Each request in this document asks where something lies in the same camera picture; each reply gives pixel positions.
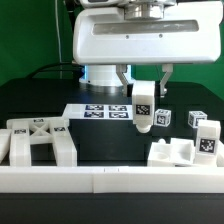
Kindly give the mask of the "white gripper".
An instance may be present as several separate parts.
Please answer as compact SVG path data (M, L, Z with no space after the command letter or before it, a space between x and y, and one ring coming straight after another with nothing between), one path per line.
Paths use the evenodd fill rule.
M129 97L132 84L125 64L163 64L160 96L173 73L166 63L210 63L221 54L220 1L183 2L164 9L161 19L128 20L121 7L93 7L77 17L73 57L79 64L116 66Z

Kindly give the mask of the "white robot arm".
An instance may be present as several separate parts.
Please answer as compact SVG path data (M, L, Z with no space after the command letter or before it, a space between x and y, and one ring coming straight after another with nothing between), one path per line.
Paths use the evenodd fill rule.
M83 84L126 87L131 65L211 63L221 54L222 0L80 0L73 57Z

